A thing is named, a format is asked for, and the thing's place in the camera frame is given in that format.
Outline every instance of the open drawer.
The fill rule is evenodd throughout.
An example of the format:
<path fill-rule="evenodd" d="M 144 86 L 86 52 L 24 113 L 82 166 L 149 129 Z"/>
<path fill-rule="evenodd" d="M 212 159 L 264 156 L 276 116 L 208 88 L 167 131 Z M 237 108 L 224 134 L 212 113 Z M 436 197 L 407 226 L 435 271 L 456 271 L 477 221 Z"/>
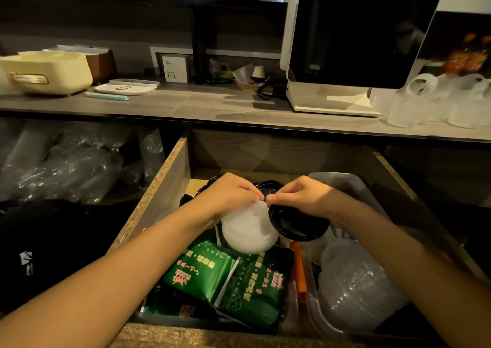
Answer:
<path fill-rule="evenodd" d="M 288 183 L 300 175 L 312 172 L 353 173 L 365 182 L 395 224 L 418 229 L 440 250 L 446 252 L 457 266 L 481 279 L 486 279 L 467 252 L 453 240 L 374 148 L 264 134 L 187 131 L 169 154 L 109 251 L 136 236 L 143 228 L 153 225 L 164 213 L 176 209 L 184 193 L 193 195 L 209 178 L 224 172 L 233 172 L 252 182 L 278 180 L 282 183 Z M 301 335 L 307 334 L 319 339 L 319 335 L 313 329 L 303 327 L 302 330 L 304 333 Z M 135 339 L 145 336 L 147 341 L 152 338 L 159 342 L 159 334 L 168 337 L 173 332 L 177 334 L 176 331 L 175 327 L 131 323 L 123 328 L 116 341 L 127 340 L 128 336 Z M 185 336 L 187 329 L 181 328 L 179 331 L 180 336 Z M 211 336 L 214 336 L 213 339 L 228 339 L 230 344 L 227 346 L 249 346 L 249 338 L 243 337 L 251 335 L 207 331 L 203 336 L 208 339 Z M 271 340 L 285 339 L 262 337 L 263 340 L 258 341 L 264 342 L 265 345 L 270 345 Z M 301 341 L 303 339 L 290 338 L 282 340 L 281 345 L 299 346 L 303 345 Z M 312 340 L 309 345 L 317 343 L 320 344 L 320 341 L 314 343 Z"/>

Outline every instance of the plastic tray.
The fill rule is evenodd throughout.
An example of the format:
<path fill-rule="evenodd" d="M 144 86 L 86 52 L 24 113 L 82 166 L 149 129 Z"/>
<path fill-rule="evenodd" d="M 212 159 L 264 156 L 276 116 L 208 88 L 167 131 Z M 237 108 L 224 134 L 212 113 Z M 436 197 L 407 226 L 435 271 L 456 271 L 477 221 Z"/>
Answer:
<path fill-rule="evenodd" d="M 324 184 L 328 184 L 331 187 L 343 190 L 344 188 L 351 189 L 357 198 L 372 207 L 382 216 L 389 218 L 385 213 L 384 209 L 377 202 L 375 197 L 371 194 L 370 190 L 362 182 L 362 180 L 353 174 L 347 173 L 336 173 L 336 172 L 323 172 L 323 173 L 313 173 L 309 175 L 317 181 Z M 308 314 L 312 321 L 312 324 L 316 330 L 325 339 L 350 339 L 353 341 L 359 341 L 364 343 L 380 343 L 380 344 L 410 344 L 416 346 L 432 345 L 435 346 L 437 342 L 431 339 L 423 338 L 413 338 L 404 336 L 392 336 L 392 335 L 382 335 L 376 333 L 365 333 L 365 332 L 353 332 L 353 331 L 342 331 L 334 327 L 322 314 L 321 305 L 319 303 L 319 297 L 317 295 L 316 283 L 314 279 L 314 273 L 312 271 L 311 265 L 311 255 L 317 256 L 322 253 L 323 249 L 327 247 L 331 238 L 338 236 L 339 233 L 336 231 L 326 232 L 323 237 L 311 241 L 304 242 L 302 244 L 302 260 L 304 264 L 305 271 L 305 283 L 307 287 L 307 292 L 305 295 Z"/>

